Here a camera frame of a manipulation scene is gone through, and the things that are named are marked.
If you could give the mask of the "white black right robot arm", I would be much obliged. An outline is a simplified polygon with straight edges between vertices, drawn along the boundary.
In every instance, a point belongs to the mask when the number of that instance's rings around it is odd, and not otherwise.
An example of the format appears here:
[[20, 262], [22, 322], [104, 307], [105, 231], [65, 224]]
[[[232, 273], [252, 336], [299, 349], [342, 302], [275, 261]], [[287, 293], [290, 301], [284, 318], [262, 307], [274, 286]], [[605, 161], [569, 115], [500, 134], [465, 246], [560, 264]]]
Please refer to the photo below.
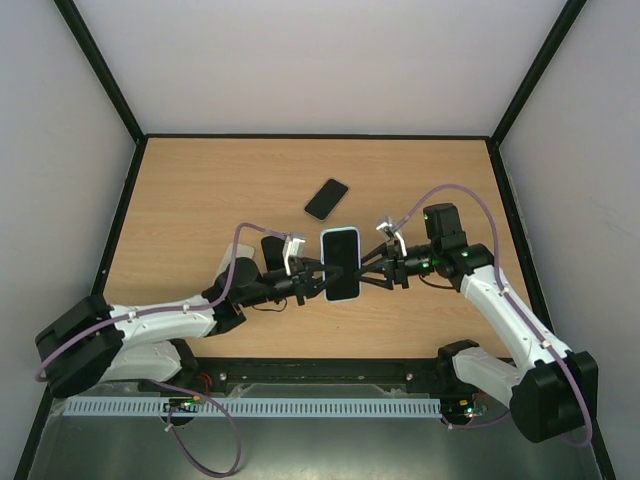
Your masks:
[[511, 288], [496, 249], [471, 245], [451, 203], [428, 206], [429, 244], [407, 247], [391, 219], [377, 229], [387, 242], [387, 283], [406, 287], [411, 275], [437, 273], [483, 315], [511, 356], [509, 362], [471, 341], [443, 347], [436, 379], [455, 392], [470, 384], [503, 404], [520, 433], [539, 443], [561, 436], [584, 448], [593, 437], [598, 366], [586, 351], [559, 340]]

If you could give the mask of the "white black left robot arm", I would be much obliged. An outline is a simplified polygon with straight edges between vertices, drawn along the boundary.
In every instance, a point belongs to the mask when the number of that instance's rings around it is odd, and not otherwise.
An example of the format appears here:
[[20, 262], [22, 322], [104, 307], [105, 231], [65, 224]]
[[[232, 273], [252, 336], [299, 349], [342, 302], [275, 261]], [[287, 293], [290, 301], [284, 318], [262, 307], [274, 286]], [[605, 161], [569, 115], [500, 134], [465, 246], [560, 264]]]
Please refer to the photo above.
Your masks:
[[165, 304], [110, 305], [90, 295], [35, 338], [41, 364], [35, 378], [56, 398], [120, 380], [165, 382], [185, 366], [176, 341], [221, 335], [242, 324], [242, 310], [290, 297], [304, 304], [336, 283], [344, 270], [309, 258], [261, 273], [239, 257], [201, 294]]

